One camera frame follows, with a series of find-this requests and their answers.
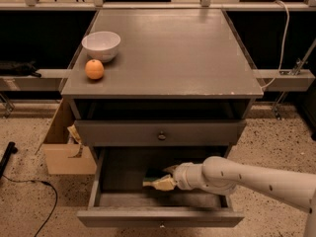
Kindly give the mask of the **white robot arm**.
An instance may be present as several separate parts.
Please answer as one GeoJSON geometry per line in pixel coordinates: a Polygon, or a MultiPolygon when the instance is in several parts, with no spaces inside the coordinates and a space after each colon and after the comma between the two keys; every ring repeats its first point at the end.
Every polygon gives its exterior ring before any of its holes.
{"type": "Polygon", "coordinates": [[[236,186],[276,199],[308,214],[303,237],[316,237],[316,175],[243,165],[212,156],[200,164],[183,163],[165,169],[167,175],[144,181],[144,187],[171,191],[199,189],[215,195],[232,194],[236,186]]]}

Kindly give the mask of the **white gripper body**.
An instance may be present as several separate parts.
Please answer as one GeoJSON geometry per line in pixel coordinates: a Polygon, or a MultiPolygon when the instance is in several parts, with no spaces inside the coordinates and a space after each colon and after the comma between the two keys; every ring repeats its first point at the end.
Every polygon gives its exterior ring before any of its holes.
{"type": "Polygon", "coordinates": [[[197,189],[201,184],[200,176],[201,164],[194,163],[183,163],[173,173],[177,186],[185,191],[197,189]]]}

